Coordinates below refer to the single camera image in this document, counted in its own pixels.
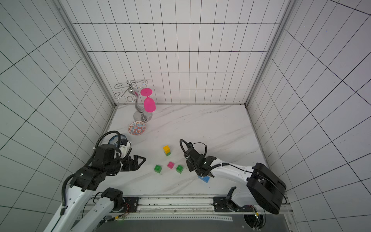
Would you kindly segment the yellow lego cube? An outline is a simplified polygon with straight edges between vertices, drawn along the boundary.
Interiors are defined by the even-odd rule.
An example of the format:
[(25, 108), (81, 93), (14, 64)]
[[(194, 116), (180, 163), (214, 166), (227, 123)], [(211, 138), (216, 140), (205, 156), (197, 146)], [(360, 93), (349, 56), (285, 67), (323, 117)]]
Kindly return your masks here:
[(164, 150), (164, 153), (165, 153), (166, 155), (168, 155), (169, 153), (171, 153), (171, 149), (170, 149), (169, 146), (165, 146), (165, 147), (163, 148), (163, 150)]

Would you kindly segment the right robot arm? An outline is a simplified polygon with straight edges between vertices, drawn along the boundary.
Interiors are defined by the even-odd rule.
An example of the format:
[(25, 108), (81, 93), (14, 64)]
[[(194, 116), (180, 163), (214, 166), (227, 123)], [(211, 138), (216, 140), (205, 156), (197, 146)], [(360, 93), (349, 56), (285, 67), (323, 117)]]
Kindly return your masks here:
[(207, 156), (207, 145), (204, 145), (204, 154), (200, 154), (193, 143), (183, 139), (179, 143), (189, 171), (195, 172), (199, 178), (224, 178), (248, 188), (248, 192), (235, 192), (237, 188), (231, 187), (225, 197), (215, 197), (216, 212), (252, 212), (256, 203), (266, 212), (278, 215), (281, 205), (287, 204), (286, 184), (264, 164), (236, 165)]

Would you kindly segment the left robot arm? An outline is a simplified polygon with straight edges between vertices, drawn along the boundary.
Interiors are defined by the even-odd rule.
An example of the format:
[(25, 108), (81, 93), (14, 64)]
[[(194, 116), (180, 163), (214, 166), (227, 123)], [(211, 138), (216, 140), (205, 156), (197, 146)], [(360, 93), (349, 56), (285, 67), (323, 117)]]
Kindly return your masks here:
[(130, 157), (124, 145), (110, 144), (95, 148), (92, 161), (68, 176), (62, 185), (62, 204), (46, 232), (92, 232), (98, 226), (137, 211), (138, 197), (125, 197), (115, 188), (93, 193), (106, 177), (120, 172), (137, 171), (144, 157)]

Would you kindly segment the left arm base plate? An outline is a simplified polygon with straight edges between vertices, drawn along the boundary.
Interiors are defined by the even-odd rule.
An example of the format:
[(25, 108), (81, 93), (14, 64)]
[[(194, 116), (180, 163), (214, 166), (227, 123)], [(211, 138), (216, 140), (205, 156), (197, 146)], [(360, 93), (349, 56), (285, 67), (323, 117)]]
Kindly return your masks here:
[(123, 197), (118, 201), (117, 209), (113, 212), (120, 214), (124, 213), (136, 213), (139, 205), (139, 197)]

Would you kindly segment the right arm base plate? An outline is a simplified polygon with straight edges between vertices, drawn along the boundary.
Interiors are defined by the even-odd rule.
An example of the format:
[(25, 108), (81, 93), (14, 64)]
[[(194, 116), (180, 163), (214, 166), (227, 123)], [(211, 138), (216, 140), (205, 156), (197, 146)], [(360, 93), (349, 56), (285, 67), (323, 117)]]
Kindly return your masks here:
[(227, 197), (213, 197), (214, 211), (217, 213), (250, 213), (255, 212), (254, 208), (249, 205), (238, 206)]

